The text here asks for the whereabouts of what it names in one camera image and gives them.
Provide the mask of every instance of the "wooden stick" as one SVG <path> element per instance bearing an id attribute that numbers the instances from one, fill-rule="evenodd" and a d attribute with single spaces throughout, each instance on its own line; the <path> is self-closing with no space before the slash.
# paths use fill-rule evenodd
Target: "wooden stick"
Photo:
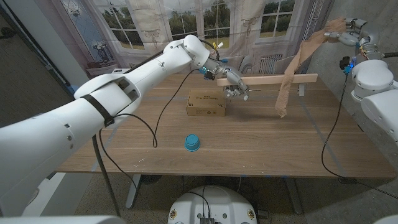
<path id="1" fill-rule="evenodd" d="M 279 84 L 282 83 L 284 75 L 264 75 L 255 77 L 242 77 L 242 81 L 246 85 L 264 85 L 264 84 Z M 316 82 L 318 74 L 297 74 L 294 75 L 293 83 L 310 83 Z M 218 86 L 234 85 L 226 78 L 217 79 Z"/>

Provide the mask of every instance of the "brown fabric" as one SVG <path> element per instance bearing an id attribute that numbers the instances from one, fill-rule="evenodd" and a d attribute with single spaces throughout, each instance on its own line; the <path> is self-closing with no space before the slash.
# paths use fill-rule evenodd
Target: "brown fabric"
<path id="1" fill-rule="evenodd" d="M 287 101 L 289 100 L 289 90 L 293 82 L 295 71 L 301 66 L 301 64 L 303 64 L 306 59 L 308 59 L 314 53 L 314 51 L 319 46 L 321 46 L 322 43 L 326 41 L 336 42 L 335 39 L 328 40 L 328 38 L 324 36 L 325 32 L 345 31 L 346 23 L 344 21 L 344 18 L 340 17 L 337 19 L 333 19 L 332 21 L 328 22 L 324 29 L 313 33 L 308 40 L 305 40 L 300 44 L 300 49 L 298 50 L 297 55 L 294 56 L 292 62 L 285 70 L 284 79 L 282 81 L 282 85 L 280 86 L 278 99 L 275 104 L 275 109 L 281 118 L 283 118 L 287 114 L 286 106 Z"/>

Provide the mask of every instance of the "cardboard box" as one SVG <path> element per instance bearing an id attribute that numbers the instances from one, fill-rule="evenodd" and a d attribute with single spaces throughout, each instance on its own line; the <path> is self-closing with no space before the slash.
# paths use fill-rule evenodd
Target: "cardboard box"
<path id="1" fill-rule="evenodd" d="M 187 103 L 190 116 L 225 116 L 225 97 L 222 90 L 190 90 Z"/>

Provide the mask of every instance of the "wooden table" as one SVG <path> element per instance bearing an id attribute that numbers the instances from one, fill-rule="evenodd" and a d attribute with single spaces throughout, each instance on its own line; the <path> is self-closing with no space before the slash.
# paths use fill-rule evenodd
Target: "wooden table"
<path id="1" fill-rule="evenodd" d="M 136 114 L 155 128 L 157 118 L 185 75 L 172 75 L 150 91 Z M 279 118 L 274 105 L 280 85 L 255 86 L 248 101 L 227 99 L 225 117 L 187 116 L 192 88 L 220 89 L 215 82 L 192 74 L 160 120 L 158 148 L 140 121 L 129 118 L 107 149 L 128 173 L 167 175 L 230 175 L 257 177 L 335 177 L 321 164 L 324 140 L 338 110 L 338 100 L 318 79 L 309 83 L 305 96 L 293 84 L 287 116 Z M 103 130 L 107 139 L 112 130 Z M 196 134 L 201 147 L 184 148 L 185 137 Z M 392 179 L 394 168 L 354 119 L 342 109 L 339 122 L 325 149 L 325 164 L 340 175 Z M 119 172 L 104 158 L 108 172 Z M 64 162 L 58 172 L 100 172 L 91 141 Z"/>

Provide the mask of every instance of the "black strap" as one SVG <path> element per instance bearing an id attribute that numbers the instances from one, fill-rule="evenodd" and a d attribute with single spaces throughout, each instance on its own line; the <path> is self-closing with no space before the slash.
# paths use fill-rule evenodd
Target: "black strap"
<path id="1" fill-rule="evenodd" d="M 91 95 L 85 95 L 85 96 L 82 96 L 82 98 L 84 98 L 89 103 L 91 103 L 91 105 L 93 105 L 95 107 L 95 109 L 98 110 L 98 112 L 102 115 L 102 117 L 104 117 L 105 127 L 108 127 L 109 125 L 114 123 L 113 117 L 109 114 L 109 112 L 105 109 L 105 107 L 100 102 L 98 102 L 98 100 L 96 100 Z"/>

